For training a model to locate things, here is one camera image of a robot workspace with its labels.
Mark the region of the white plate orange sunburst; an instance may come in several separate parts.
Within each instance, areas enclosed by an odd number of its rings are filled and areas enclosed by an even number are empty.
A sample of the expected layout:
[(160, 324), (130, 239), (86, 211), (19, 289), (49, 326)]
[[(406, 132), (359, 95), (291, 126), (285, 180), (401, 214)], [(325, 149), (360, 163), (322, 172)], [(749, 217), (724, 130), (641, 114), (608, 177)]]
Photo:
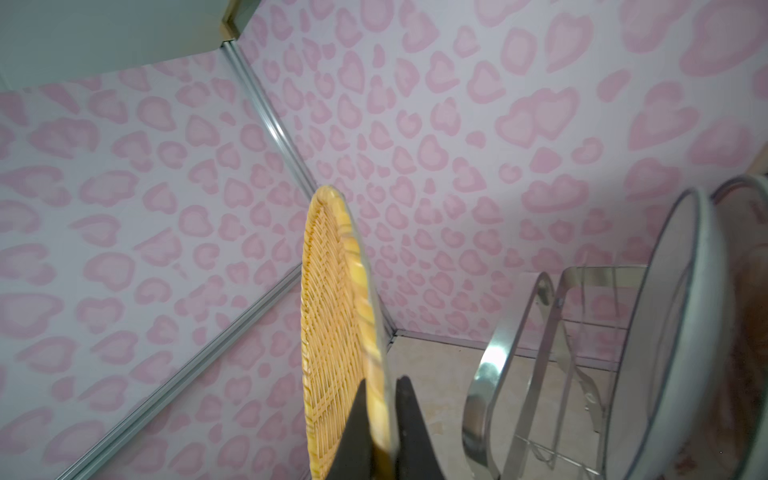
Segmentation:
[(767, 178), (724, 183), (713, 202), (726, 239), (734, 337), (721, 399), (733, 448), (729, 479), (767, 477)]

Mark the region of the white plate black rim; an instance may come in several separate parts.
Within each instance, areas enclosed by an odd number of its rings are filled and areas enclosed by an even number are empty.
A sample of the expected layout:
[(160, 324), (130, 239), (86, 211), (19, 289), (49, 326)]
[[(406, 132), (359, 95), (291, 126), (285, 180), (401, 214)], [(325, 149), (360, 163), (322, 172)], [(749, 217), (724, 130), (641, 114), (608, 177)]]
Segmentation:
[(607, 420), (608, 479), (665, 474), (710, 408), (733, 337), (727, 245), (710, 196), (668, 214), (633, 309)]

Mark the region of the orange woven pattern plate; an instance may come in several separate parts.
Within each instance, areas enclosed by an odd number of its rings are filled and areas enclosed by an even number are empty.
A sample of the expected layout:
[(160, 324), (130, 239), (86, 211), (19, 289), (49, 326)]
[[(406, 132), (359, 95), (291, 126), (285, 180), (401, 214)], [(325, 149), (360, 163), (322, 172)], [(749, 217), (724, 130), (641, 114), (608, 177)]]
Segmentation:
[(301, 269), (301, 362), (310, 472), (328, 476), (356, 392), (372, 441), (372, 479), (393, 479), (400, 450), (389, 337), (371, 264), (344, 195), (331, 185), (312, 197)]

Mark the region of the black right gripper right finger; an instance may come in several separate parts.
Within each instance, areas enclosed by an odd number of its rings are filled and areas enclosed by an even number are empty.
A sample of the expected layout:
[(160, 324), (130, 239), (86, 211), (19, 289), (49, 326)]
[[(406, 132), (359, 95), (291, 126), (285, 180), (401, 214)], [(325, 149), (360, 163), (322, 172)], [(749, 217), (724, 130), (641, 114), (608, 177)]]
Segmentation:
[(396, 382), (396, 413), (400, 438), (397, 478), (443, 480), (444, 474), (408, 376), (402, 376)]

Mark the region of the stainless steel dish rack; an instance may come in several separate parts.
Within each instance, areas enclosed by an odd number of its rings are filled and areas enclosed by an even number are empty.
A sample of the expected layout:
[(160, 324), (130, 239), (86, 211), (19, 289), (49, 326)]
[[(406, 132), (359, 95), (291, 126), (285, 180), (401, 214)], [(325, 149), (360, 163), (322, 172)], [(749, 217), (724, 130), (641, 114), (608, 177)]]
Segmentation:
[[(580, 266), (565, 269), (557, 281), (545, 272), (525, 272), (518, 278), (513, 293), (512, 311), (499, 322), (485, 348), (465, 398), (461, 423), (462, 448), (475, 479), (520, 479), (530, 461), (551, 472), (561, 465), (561, 478), (603, 479), (600, 463), (605, 458), (607, 415), (611, 398), (603, 396), (595, 380), (579, 365), (577, 344), (570, 339), (563, 317), (568, 292), (588, 287), (638, 289), (645, 269), (641, 265)], [(541, 339), (534, 350), (533, 366), (522, 394), (522, 403), (511, 433), (511, 443), (504, 463), (498, 463), (492, 451), (492, 423), (498, 398), (521, 348), (525, 326), (533, 309), (543, 322)], [(557, 404), (554, 432), (549, 443), (535, 441), (532, 427), (542, 397), (550, 365), (564, 373)], [(582, 392), (585, 410), (596, 437), (596, 460), (585, 463), (563, 454), (560, 447), (567, 403), (572, 386)]]

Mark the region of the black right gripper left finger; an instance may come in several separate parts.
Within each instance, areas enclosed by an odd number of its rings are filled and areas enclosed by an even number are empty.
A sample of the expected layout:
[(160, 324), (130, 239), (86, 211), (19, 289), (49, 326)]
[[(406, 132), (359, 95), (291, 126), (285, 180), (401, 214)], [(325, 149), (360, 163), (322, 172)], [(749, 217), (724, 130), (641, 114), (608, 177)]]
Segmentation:
[(373, 442), (366, 405), (366, 381), (358, 386), (327, 480), (370, 480)]

